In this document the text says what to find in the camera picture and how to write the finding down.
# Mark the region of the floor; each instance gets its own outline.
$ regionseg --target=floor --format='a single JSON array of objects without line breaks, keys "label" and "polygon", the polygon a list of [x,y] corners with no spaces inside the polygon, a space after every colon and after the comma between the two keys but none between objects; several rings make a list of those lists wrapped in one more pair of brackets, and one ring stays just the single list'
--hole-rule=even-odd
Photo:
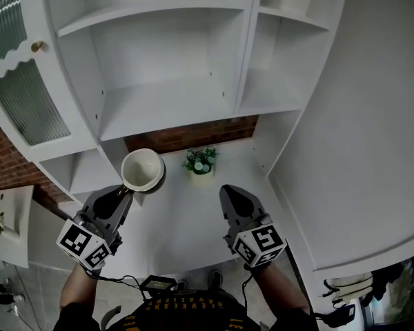
[{"label": "floor", "polygon": [[[285,252],[275,261],[275,264],[295,285],[299,286]],[[224,276],[223,289],[234,295],[238,302],[244,304],[242,283],[250,275],[249,272],[243,269],[241,259],[227,261],[209,268],[193,270],[174,276],[174,278],[176,280],[185,278],[189,282],[190,288],[206,289],[208,273],[214,268],[220,270]],[[30,265],[28,269],[7,265],[4,270],[0,271],[0,283],[6,277],[10,277],[13,292],[29,296],[29,298],[26,297],[24,303],[17,305],[17,309],[20,317],[34,331],[51,331],[59,317],[59,297],[68,275],[69,272],[37,267],[35,265]],[[262,321],[266,325],[272,326],[275,318],[266,305],[254,280],[247,285],[246,296],[248,299],[249,317],[258,323]],[[120,283],[100,281],[97,287],[97,300],[93,317],[100,322],[102,316],[107,311],[121,305],[121,314],[110,322],[109,325],[111,325],[121,317],[130,314],[141,305],[141,302],[141,294],[138,290]],[[0,328],[3,331],[30,330],[13,311],[10,311],[10,306],[8,305],[0,305]]]}]

